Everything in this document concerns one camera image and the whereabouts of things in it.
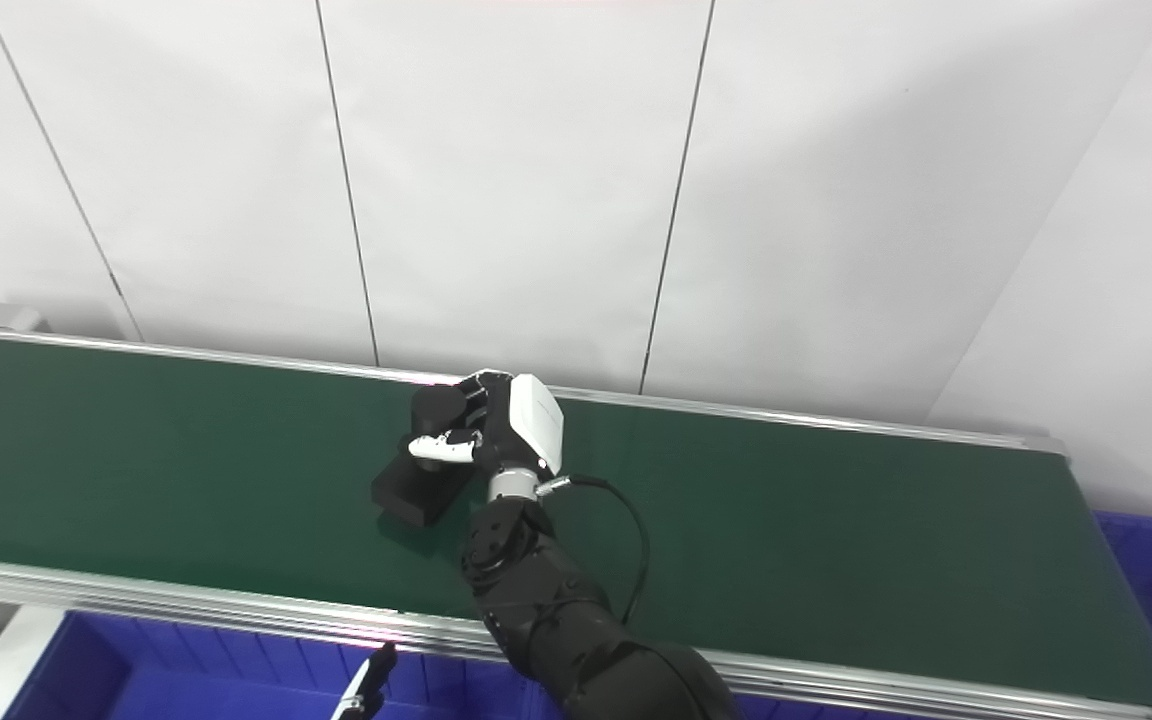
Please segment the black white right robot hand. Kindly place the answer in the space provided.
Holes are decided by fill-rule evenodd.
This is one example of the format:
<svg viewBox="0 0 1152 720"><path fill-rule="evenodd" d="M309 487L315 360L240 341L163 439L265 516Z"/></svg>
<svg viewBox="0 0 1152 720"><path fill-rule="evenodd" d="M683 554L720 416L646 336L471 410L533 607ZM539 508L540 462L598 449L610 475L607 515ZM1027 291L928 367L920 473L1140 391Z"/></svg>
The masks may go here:
<svg viewBox="0 0 1152 720"><path fill-rule="evenodd" d="M407 454L417 461L472 465L486 473L561 473L564 415L535 374L480 370L461 381L420 388L412 397Z"/></svg>

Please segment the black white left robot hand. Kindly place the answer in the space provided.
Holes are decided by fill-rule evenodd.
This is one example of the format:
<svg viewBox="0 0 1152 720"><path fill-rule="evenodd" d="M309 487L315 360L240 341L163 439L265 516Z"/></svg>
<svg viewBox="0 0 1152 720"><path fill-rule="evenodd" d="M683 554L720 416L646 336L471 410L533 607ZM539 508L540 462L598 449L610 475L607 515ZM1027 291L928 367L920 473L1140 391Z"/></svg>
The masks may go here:
<svg viewBox="0 0 1152 720"><path fill-rule="evenodd" d="M332 720L376 719L385 703L384 687L396 665L397 647L393 642L387 642L372 652L349 680Z"/></svg>

